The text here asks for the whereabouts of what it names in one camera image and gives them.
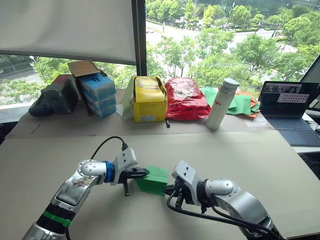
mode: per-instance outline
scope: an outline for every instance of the roller shade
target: roller shade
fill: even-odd
[[[0,54],[135,65],[131,0],[1,0]]]

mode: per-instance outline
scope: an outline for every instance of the red bag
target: red bag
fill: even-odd
[[[171,78],[164,86],[168,101],[166,118],[173,120],[194,120],[202,119],[209,115],[211,107],[191,78]]]

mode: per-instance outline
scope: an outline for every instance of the white thermos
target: white thermos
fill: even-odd
[[[225,78],[221,87],[213,101],[211,111],[206,119],[205,125],[210,129],[219,128],[222,120],[224,119],[226,112],[235,96],[235,92],[239,84],[236,80],[231,78]]]

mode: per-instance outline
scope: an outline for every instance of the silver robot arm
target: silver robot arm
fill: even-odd
[[[37,222],[33,223],[22,240],[63,240],[71,221],[80,210],[95,185],[123,184],[124,195],[129,195],[127,179],[141,178],[149,172],[135,167],[136,156],[131,148],[123,150],[111,163],[84,160],[51,199]]]
[[[185,200],[187,204],[201,207],[202,214],[188,215],[204,216],[204,218],[219,221],[221,218],[204,215],[207,208],[212,207],[216,213],[228,218],[226,221],[221,220],[220,222],[230,223],[230,220],[239,222],[237,226],[247,239],[284,239],[261,202],[249,192],[242,190],[235,181],[222,177],[204,180],[184,161],[179,162],[173,170],[172,176],[176,179],[175,185],[169,185],[164,190],[168,195],[172,195],[173,191],[176,191],[174,196],[171,196],[177,197],[175,207],[170,206],[170,203],[168,204],[172,210],[179,213],[187,212],[181,209]],[[229,215],[219,212],[215,207],[220,207],[227,211]],[[261,228],[260,231],[255,232],[252,229],[253,227],[248,229],[244,224],[253,226],[254,229]]]

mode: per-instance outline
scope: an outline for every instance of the green band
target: green band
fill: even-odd
[[[62,224],[62,226],[64,226],[64,227],[69,227],[71,225],[71,220],[58,217],[48,211],[44,211],[44,213],[42,215],[46,216],[49,219],[52,219],[53,221],[56,221],[56,222]]]

